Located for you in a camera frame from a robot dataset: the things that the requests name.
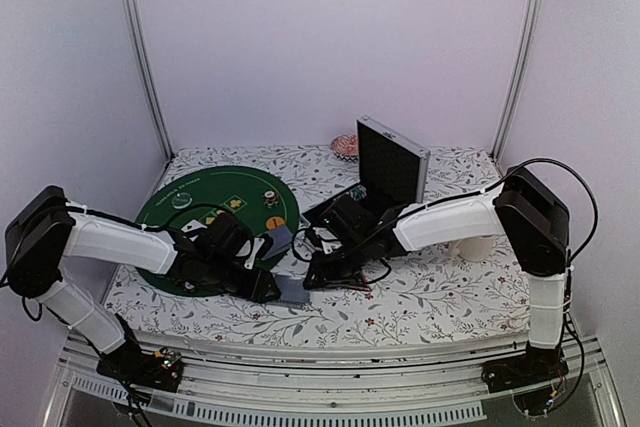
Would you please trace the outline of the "blue playing card deck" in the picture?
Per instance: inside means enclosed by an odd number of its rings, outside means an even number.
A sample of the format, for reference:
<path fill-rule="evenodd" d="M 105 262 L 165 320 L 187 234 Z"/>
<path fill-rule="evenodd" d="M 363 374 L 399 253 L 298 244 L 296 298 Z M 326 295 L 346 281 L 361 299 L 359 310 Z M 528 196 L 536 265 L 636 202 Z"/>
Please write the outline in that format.
<path fill-rule="evenodd" d="M 302 279 L 277 275 L 275 282 L 281 292 L 275 304 L 302 307 L 310 303 L 310 292 L 304 289 Z"/>

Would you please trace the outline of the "black red triangle token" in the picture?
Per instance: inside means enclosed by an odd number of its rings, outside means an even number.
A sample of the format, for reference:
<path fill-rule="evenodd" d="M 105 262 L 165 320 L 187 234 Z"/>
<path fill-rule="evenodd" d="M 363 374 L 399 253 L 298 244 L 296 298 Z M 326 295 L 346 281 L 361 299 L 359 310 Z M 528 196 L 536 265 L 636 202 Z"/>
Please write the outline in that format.
<path fill-rule="evenodd" d="M 364 291 L 364 292 L 370 292 L 371 291 L 371 287 L 366 283 L 353 283 L 353 284 L 349 285 L 348 288 L 349 289 L 353 289 L 353 290 L 357 290 L 357 291 Z"/>

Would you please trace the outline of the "single playing card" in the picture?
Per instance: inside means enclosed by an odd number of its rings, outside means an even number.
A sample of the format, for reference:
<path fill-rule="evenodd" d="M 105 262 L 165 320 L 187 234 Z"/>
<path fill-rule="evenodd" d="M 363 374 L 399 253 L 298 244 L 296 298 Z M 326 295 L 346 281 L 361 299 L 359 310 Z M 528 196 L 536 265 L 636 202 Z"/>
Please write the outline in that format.
<path fill-rule="evenodd" d="M 285 253 L 291 245 L 293 233 L 287 225 L 281 225 L 270 230 L 267 235 L 272 241 L 272 245 L 264 256 L 265 260 Z"/>

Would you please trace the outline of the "orange big blind button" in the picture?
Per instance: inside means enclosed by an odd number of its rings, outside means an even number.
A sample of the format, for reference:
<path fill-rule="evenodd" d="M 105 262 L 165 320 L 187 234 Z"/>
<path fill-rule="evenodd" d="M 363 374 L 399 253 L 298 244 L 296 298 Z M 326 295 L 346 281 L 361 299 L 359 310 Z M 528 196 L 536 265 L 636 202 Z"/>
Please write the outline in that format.
<path fill-rule="evenodd" d="M 275 230 L 276 228 L 284 226 L 285 224 L 286 224 L 286 221 L 279 216 L 270 217 L 266 221 L 266 227 L 268 230 Z"/>

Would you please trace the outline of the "clear dealer button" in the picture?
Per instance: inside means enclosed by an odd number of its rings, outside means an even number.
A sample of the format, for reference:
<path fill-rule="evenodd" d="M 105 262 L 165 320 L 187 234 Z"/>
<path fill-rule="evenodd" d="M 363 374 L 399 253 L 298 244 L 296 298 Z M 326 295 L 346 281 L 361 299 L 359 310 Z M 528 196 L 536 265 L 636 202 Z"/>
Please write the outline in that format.
<path fill-rule="evenodd" d="M 192 196 L 188 192 L 178 192 L 171 199 L 171 206 L 174 209 L 186 209 L 193 202 Z"/>

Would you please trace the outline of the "small green chip stack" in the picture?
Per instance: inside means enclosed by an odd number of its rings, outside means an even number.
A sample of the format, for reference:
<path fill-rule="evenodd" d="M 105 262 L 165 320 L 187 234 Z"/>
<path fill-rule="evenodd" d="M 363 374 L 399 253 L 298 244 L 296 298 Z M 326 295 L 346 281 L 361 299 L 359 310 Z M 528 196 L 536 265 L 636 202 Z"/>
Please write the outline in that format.
<path fill-rule="evenodd" d="M 275 208 L 280 202 L 279 193 L 275 190 L 265 191 L 263 193 L 263 202 L 267 208 Z"/>

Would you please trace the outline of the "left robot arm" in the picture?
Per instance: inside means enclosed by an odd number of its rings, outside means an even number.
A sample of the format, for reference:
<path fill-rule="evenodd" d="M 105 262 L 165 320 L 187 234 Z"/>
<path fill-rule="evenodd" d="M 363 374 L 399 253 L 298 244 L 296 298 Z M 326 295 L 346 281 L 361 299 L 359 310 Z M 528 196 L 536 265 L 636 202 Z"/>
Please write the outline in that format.
<path fill-rule="evenodd" d="M 1 284 L 34 299 L 81 333 L 101 360 L 128 381 L 141 380 L 149 362 L 171 361 L 141 351 L 127 323 L 65 279 L 67 257 L 129 265 L 190 289 L 220 290 L 257 303 L 281 292 L 271 272 L 254 262 L 272 245 L 236 216 L 218 208 L 213 221 L 176 229 L 148 226 L 69 201 L 57 186 L 41 191 L 5 230 Z"/>

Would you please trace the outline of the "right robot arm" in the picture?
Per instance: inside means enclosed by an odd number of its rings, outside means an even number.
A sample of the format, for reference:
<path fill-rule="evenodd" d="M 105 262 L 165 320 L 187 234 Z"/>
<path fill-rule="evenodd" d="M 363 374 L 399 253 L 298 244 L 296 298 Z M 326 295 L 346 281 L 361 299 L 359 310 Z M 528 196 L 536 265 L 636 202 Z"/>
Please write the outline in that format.
<path fill-rule="evenodd" d="M 570 300 L 568 207 L 532 172 L 531 160 L 493 184 L 430 203 L 396 203 L 342 192 L 306 217 L 338 247 L 311 255 L 303 286 L 338 288 L 361 279 L 364 265 L 406 256 L 435 244 L 504 236 L 529 282 L 529 337 L 517 374 L 537 383 L 561 361 L 564 315 Z"/>

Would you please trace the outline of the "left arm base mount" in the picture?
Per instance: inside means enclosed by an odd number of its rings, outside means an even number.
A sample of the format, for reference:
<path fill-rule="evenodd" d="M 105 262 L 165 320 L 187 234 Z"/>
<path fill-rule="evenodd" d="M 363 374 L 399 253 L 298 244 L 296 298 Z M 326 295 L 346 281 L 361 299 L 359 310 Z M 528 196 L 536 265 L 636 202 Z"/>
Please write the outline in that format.
<path fill-rule="evenodd" d="M 184 371 L 179 351 L 162 347 L 145 353 L 138 344 L 125 343 L 109 354 L 101 353 L 96 372 L 102 376 L 133 384 L 176 393 Z"/>

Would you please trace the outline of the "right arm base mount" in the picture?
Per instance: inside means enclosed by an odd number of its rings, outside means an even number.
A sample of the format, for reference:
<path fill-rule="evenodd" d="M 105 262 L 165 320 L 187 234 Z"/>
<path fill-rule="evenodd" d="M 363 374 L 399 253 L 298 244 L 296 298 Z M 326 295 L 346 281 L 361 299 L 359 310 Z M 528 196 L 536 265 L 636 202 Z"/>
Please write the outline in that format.
<path fill-rule="evenodd" d="M 547 413 L 554 406 L 568 372 L 560 344 L 553 349 L 541 349 L 527 343 L 523 354 L 485 362 L 481 379 L 490 393 L 546 383 L 546 387 L 514 397 L 521 412 L 534 416 Z"/>

